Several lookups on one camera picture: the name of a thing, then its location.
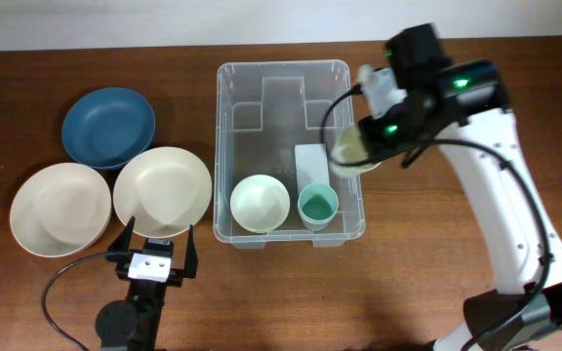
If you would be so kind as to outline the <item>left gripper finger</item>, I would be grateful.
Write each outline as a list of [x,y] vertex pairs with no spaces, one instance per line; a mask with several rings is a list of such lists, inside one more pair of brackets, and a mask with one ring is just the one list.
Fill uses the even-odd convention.
[[197,269],[198,256],[194,243],[194,227],[190,225],[188,228],[182,276],[187,279],[195,279],[197,275]]
[[136,218],[131,216],[123,231],[108,246],[108,256],[106,257],[108,261],[118,261],[123,257],[123,254],[128,252],[135,222]]

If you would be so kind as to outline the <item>mint green cup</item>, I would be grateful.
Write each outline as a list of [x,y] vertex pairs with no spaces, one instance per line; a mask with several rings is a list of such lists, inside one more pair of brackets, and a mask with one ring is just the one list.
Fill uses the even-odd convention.
[[336,191],[324,183],[311,183],[300,193],[298,209],[301,219],[310,226],[328,224],[339,208]]

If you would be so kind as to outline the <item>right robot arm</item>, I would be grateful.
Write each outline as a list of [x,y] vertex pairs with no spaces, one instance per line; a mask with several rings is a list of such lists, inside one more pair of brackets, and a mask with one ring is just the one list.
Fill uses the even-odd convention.
[[371,114],[359,124],[369,163],[414,163],[440,148],[482,231],[492,291],[468,298],[434,350],[515,350],[562,330],[562,241],[519,146],[515,116],[488,60],[453,64],[430,24],[386,42],[389,66],[363,72]]

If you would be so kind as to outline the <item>dark blue plate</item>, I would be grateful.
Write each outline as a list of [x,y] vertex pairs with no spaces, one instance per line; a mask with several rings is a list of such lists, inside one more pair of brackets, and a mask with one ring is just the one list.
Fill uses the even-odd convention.
[[115,170],[145,151],[154,140],[156,118],[148,100],[121,87],[94,90],[67,111],[61,140],[76,162]]

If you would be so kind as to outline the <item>white bowl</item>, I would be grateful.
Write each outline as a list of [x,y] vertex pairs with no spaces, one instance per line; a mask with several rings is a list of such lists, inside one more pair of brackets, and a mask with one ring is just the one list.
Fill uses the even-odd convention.
[[235,221],[254,233],[279,227],[290,211],[290,195],[284,184],[270,175],[251,175],[233,189],[230,210]]

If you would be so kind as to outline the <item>grey cup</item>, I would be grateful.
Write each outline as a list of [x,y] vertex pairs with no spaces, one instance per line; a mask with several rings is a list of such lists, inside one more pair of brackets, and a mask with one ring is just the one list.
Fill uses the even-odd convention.
[[313,220],[309,217],[302,217],[302,224],[310,231],[320,231],[329,225],[331,219],[328,220]]

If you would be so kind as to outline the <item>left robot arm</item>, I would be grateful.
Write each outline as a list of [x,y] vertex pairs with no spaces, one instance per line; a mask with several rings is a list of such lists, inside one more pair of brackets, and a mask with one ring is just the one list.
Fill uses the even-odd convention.
[[108,246],[107,260],[116,264],[117,278],[127,281],[129,288],[125,298],[107,303],[97,315],[95,330],[102,350],[153,350],[167,289],[179,288],[197,274],[193,227],[187,228],[183,267],[174,268],[171,241],[147,238],[140,250],[130,247],[135,222],[130,218]]

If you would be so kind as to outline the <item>beige plate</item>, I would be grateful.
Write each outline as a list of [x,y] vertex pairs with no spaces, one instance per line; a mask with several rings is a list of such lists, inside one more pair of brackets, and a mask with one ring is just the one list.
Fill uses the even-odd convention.
[[213,183],[204,162],[178,147],[144,151],[119,173],[113,206],[119,220],[135,221],[134,232],[145,238],[171,238],[204,216]]
[[54,164],[19,188],[10,208],[10,229],[27,252],[63,257],[101,236],[111,207],[110,190],[97,171],[76,163]]

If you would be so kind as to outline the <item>white cup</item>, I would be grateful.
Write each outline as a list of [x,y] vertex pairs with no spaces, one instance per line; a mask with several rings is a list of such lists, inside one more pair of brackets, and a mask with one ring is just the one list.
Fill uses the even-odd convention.
[[337,176],[359,176],[377,168],[380,165],[380,163],[376,163],[347,167],[340,166],[334,162],[334,160],[337,160],[341,163],[355,163],[368,158],[368,153],[361,140],[360,131],[356,126],[349,126],[341,133],[341,135],[336,139],[330,156],[330,169]]

